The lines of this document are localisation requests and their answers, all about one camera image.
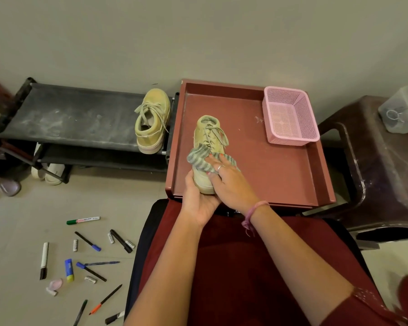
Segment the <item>hand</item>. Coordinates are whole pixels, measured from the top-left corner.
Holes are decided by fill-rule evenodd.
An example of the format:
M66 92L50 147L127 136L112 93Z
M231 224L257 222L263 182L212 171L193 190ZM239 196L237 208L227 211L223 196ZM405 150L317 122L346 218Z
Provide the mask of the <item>hand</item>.
M221 161L209 155L205 159L215 170L223 165L223 167L219 168L219 175L208 173L208 178L222 202L245 215L260 199L256 196L243 174L223 155L220 158Z
M194 183L194 172L186 176L186 190L183 194L181 212L194 220L201 228L207 224L221 201L216 196L200 193Z

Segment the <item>transparent box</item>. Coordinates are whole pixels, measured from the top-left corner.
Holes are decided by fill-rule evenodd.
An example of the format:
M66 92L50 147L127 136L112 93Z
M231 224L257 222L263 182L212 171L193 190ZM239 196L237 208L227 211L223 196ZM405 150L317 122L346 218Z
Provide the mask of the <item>transparent box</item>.
M382 121L389 132L408 132L408 86L402 87L378 108Z

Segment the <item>yellow sneaker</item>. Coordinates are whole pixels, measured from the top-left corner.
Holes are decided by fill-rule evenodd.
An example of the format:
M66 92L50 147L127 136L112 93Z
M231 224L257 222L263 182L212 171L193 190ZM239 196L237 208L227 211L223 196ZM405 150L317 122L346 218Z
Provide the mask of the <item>yellow sneaker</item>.
M202 116L198 122L194 132L194 148L202 143L206 145L211 153L225 153L224 148L228 146L228 139L224 131L221 129L219 120L210 115ZM214 194L214 189L211 181L205 171L198 170L194 166L194 182L201 193Z
M142 104L135 109L139 114L134 126L137 146L145 154L157 153L163 146L166 124L170 116L170 101L162 89L151 89Z

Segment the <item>person's right hand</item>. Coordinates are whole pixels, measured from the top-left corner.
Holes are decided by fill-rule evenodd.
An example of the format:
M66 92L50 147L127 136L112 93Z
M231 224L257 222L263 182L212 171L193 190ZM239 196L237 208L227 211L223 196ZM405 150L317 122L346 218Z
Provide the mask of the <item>person's right hand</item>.
M255 195L243 174L223 155L220 158L221 161L209 155L205 159L216 171L220 165L223 165L219 168L219 175L208 173L208 178L219 199L228 207L245 215L260 199Z

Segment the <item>forearm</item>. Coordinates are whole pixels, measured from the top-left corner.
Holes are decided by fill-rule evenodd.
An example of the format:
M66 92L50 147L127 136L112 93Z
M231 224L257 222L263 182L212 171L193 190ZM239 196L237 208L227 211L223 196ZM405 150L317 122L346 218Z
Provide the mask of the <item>forearm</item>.
M179 214L125 326L186 325L201 230Z
M251 223L312 326L351 295L353 286L308 246L269 206L257 208Z

